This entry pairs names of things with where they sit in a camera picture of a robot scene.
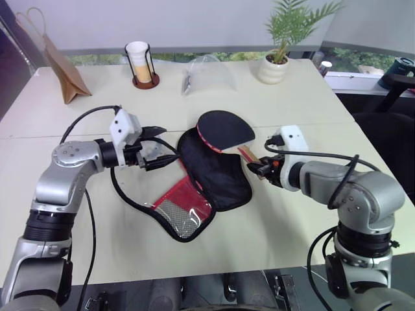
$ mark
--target potted plant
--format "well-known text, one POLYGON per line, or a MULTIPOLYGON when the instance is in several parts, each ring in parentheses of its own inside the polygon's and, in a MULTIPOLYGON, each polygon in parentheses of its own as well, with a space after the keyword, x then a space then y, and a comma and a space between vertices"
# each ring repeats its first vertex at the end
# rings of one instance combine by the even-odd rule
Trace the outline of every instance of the potted plant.
POLYGON ((311 10, 307 0, 278 0, 266 24, 277 47, 265 56, 258 70, 258 78, 267 84, 280 82, 289 66, 287 51, 290 46, 310 36, 315 24, 328 15, 338 12, 341 2, 330 2, 311 10))

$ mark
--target cup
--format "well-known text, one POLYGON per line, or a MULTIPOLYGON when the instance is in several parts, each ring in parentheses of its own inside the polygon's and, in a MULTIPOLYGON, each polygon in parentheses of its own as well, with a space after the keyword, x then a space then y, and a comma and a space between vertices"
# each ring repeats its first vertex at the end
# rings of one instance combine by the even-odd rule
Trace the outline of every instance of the cup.
POLYGON ((152 62, 147 59, 149 49, 148 43, 142 41, 130 42, 125 47, 133 74, 141 83, 151 82, 152 72, 154 72, 152 62))
POLYGON ((323 61, 320 64, 320 67, 318 68, 318 72, 322 76, 326 76, 326 74, 329 72, 329 70, 331 69, 332 66, 333 66, 333 64, 331 62, 323 61))

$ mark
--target cable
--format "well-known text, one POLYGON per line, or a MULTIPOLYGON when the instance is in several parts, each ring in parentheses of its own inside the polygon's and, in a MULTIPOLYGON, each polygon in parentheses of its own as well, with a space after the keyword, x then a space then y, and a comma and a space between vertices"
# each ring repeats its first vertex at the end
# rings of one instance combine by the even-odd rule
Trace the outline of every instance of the cable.
POLYGON ((309 279, 311 288, 313 289, 314 293, 316 294, 317 298, 321 301, 321 303, 324 305, 324 307, 327 309, 327 311, 333 311, 333 309, 329 306, 329 304, 326 302, 326 300, 323 298, 322 294, 318 290, 316 283, 314 283, 313 274, 311 272, 311 256, 313 255, 313 250, 316 247, 317 243, 329 233, 333 232, 337 226, 332 227, 328 230, 325 230, 323 233, 321 233, 316 239, 313 241, 309 248, 309 252, 307 254, 307 277, 309 279))
POLYGON ((115 170, 112 167, 110 169, 110 175, 111 175, 111 181, 112 181, 112 185, 115 189, 115 191, 118 193, 118 195, 120 196, 121 199, 124 200, 125 203, 129 204, 131 207, 138 209, 140 211, 140 209, 146 209, 147 207, 145 207, 144 205, 138 204, 137 202, 131 200, 125 193, 124 191, 120 188, 117 178, 115 177, 115 170))
MULTIPOLYGON (((72 124, 66 129, 66 131, 63 134, 59 144, 63 144, 65 142, 65 140, 67 139, 67 137, 69 136, 69 134, 71 133, 71 131, 73 130, 75 125, 77 125, 77 123, 79 121, 81 121, 84 117, 86 117, 87 115, 89 115, 93 112, 96 112, 96 111, 99 111, 99 110, 104 110, 104 109, 113 109, 115 114, 117 114, 117 112, 121 109, 121 107, 120 106, 101 106, 101 107, 96 107, 96 108, 93 108, 91 110, 88 110, 87 112, 80 115, 75 121, 73 121, 72 124)), ((86 275, 84 285, 82 286, 81 294, 80 294, 79 301, 78 301, 77 311, 80 311, 80 309, 82 307, 82 302, 84 300, 86 287, 88 285, 89 277, 91 276, 91 272, 92 272, 92 269, 93 269, 93 263, 95 261, 95 252, 96 252, 96 248, 97 248, 97 231, 96 231, 96 228, 95 228, 95 219, 94 219, 93 211, 92 211, 91 198, 90 198, 89 193, 86 190, 86 188, 85 188, 85 196, 86 196, 86 199, 88 201, 89 214, 91 216, 91 223, 92 223, 92 256, 91 256, 91 261, 89 263, 88 273, 86 275)), ((68 254, 67 254, 67 261, 71 261, 71 259, 72 259, 72 243, 69 246, 69 250, 68 250, 68 254)))
POLYGON ((70 237, 71 237, 71 245, 69 246, 69 250, 67 252, 67 259, 66 259, 67 261, 71 261, 72 259, 72 232, 71 232, 70 237))
MULTIPOLYGON (((270 144, 272 143, 272 140, 269 139, 265 142, 265 149, 267 149, 269 152, 274 152, 275 154, 294 154, 297 156, 312 156, 312 157, 333 157, 335 159, 343 159, 343 160, 349 160, 352 161, 354 159, 354 157, 349 157, 347 155, 341 155, 341 154, 326 154, 323 152, 303 152, 303 151, 287 151, 287 150, 278 150, 278 149, 273 149, 271 147, 269 147, 270 144)), ((371 168, 372 170, 376 170, 376 171, 380 171, 376 166, 374 166, 373 164, 363 161, 363 160, 358 160, 358 163, 365 165, 369 168, 371 168)))
POLYGON ((62 139, 60 140, 59 144, 63 144, 66 140, 66 138, 68 137, 69 133, 71 133, 71 131, 73 130, 73 128, 75 127, 75 125, 77 125, 77 123, 79 121, 81 121, 84 117, 86 117, 87 115, 99 111, 99 110, 104 110, 104 109, 113 109, 115 114, 117 114, 117 112, 121 109, 120 106, 101 106, 101 107, 96 107, 93 108, 91 110, 88 110, 87 112, 81 114, 75 121, 72 122, 72 124, 66 129, 65 133, 62 136, 62 139))
POLYGON ((329 236, 324 240, 323 249, 322 249, 323 257, 324 258, 327 257, 327 255, 326 255, 327 245, 329 244, 330 240, 333 238, 334 235, 335 235, 335 231, 333 231, 332 233, 330 233, 329 236))
POLYGON ((91 255, 91 262, 89 264, 88 273, 86 274, 86 278, 85 278, 85 281, 84 281, 84 285, 82 286, 82 290, 80 292, 80 297, 79 297, 79 301, 78 301, 77 311, 80 311, 80 309, 82 308, 82 302, 84 301, 86 287, 88 286, 89 277, 91 276, 91 272, 92 272, 92 268, 93 268, 93 263, 95 261, 95 252, 97 250, 97 230, 95 228, 95 219, 94 219, 93 211, 92 211, 91 198, 90 198, 89 193, 88 193, 88 191, 86 189, 85 189, 85 196, 86 196, 86 200, 88 201, 89 214, 91 215, 91 224, 92 224, 92 255, 91 255))
MULTIPOLYGON (((160 139, 158 137, 151 137, 151 138, 146 138, 146 139, 142 139, 141 141, 155 141, 159 144, 162 144, 163 146, 165 146, 166 148, 170 149, 171 151, 174 152, 174 154, 178 155, 177 150, 172 147, 168 142, 164 141, 163 139, 160 139)), ((145 207, 144 205, 138 204, 137 202, 133 201, 132 199, 130 199, 125 193, 124 191, 121 189, 121 187, 118 184, 117 181, 117 177, 115 176, 115 169, 112 167, 110 169, 110 175, 111 175, 111 181, 112 181, 112 185, 115 189, 115 191, 118 193, 118 195, 120 196, 121 199, 124 200, 125 203, 129 204, 129 206, 138 209, 139 211, 143 210, 143 209, 147 209, 147 207, 145 207)))
MULTIPOLYGON (((307 267, 306 267, 306 266, 301 266, 301 268, 303 268, 303 269, 307 270, 307 267)), ((311 273, 312 273, 312 274, 314 274, 314 275, 316 275, 317 277, 321 278, 324 282, 326 282, 326 283, 328 283, 328 282, 329 282, 329 281, 327 281, 325 278, 323 278, 320 274, 318 274, 317 272, 315 272, 315 271, 311 270, 311 273)))
POLYGON ((336 209, 335 206, 333 206, 334 202, 337 199, 337 196, 340 194, 340 192, 343 190, 344 186, 348 182, 350 176, 353 174, 353 170, 355 169, 357 162, 359 161, 359 155, 355 155, 351 162, 347 164, 347 166, 350 166, 346 174, 344 175, 342 181, 337 185, 336 189, 332 193, 329 202, 327 203, 328 209, 336 209))

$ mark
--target red paddle edge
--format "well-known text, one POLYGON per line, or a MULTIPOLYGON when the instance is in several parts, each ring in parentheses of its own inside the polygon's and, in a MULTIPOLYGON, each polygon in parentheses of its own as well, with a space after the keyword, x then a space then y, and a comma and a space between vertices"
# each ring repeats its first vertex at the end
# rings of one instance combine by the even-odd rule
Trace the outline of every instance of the red paddle edge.
POLYGON ((197 129, 197 132, 199 133, 199 137, 201 138, 201 140, 203 140, 203 142, 206 144, 206 146, 208 146, 209 148, 211 148, 213 151, 215 151, 215 152, 218 152, 218 153, 222 153, 222 150, 221 149, 218 149, 218 148, 216 148, 215 146, 212 146, 204 137, 203 137, 203 135, 202 135, 202 133, 200 133, 200 130, 199 130, 199 124, 197 124, 196 125, 196 129, 197 129))

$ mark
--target mesh pocket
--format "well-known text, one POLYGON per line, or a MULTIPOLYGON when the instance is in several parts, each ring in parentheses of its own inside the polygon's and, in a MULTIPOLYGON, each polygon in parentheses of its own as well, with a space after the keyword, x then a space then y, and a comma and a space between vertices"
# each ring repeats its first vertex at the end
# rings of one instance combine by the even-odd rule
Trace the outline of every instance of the mesh pocket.
POLYGON ((153 209, 181 238, 190 237, 212 212, 209 202, 196 191, 188 176, 157 200, 153 209))

